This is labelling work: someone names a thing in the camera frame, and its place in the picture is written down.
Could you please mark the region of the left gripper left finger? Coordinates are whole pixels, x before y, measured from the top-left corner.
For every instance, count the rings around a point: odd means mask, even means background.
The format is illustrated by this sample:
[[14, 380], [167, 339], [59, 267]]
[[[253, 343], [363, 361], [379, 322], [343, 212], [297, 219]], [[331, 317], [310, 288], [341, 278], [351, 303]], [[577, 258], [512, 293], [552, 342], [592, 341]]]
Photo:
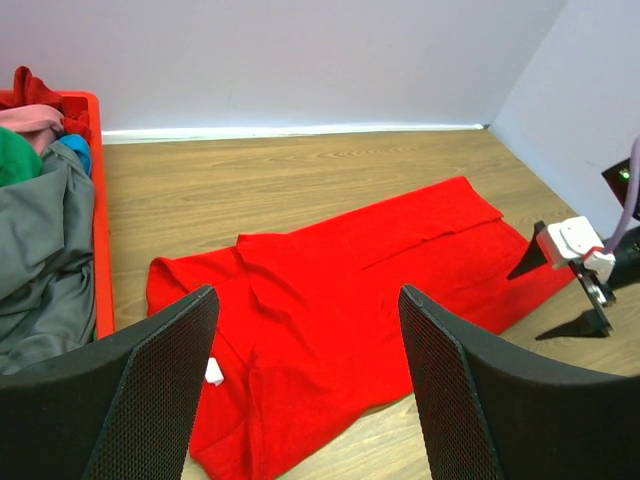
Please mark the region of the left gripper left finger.
[[1, 378], [4, 479], [178, 479], [219, 314], [205, 285]]

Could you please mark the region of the red t shirt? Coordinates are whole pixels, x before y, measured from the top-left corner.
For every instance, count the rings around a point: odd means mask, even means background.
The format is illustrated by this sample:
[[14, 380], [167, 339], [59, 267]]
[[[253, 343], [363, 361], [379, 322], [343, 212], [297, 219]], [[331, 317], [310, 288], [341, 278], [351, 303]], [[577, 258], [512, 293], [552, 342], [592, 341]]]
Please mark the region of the red t shirt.
[[456, 177], [286, 234], [149, 267], [156, 313], [214, 287], [220, 313], [190, 441], [212, 479], [273, 479], [364, 412], [412, 390], [398, 297], [413, 285], [494, 334], [571, 282], [549, 266], [517, 279], [528, 246]]

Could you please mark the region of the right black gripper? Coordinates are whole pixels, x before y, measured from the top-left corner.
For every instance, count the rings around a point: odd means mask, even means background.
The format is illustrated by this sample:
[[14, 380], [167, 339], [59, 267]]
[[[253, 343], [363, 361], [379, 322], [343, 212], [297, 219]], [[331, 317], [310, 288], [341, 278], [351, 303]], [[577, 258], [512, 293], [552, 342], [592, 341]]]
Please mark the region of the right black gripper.
[[[533, 236], [518, 264], [507, 275], [508, 280], [519, 278], [547, 263], [538, 243], [540, 233], [546, 227], [544, 221], [534, 224]], [[623, 240], [612, 253], [592, 249], [585, 258], [570, 263], [575, 278], [591, 300], [603, 306], [615, 301], [614, 291], [639, 282], [639, 240]], [[538, 336], [536, 340], [559, 337], [605, 338], [611, 325], [607, 317], [596, 309], [582, 312], [574, 320], [558, 325]]]

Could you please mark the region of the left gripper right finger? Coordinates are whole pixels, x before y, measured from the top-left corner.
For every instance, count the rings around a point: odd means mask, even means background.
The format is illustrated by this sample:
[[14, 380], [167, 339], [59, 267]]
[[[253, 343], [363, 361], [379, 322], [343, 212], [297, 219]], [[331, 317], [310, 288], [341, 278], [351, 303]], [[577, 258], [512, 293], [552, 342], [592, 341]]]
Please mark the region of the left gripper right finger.
[[639, 380], [514, 345], [413, 286], [398, 300], [435, 479], [635, 479]]

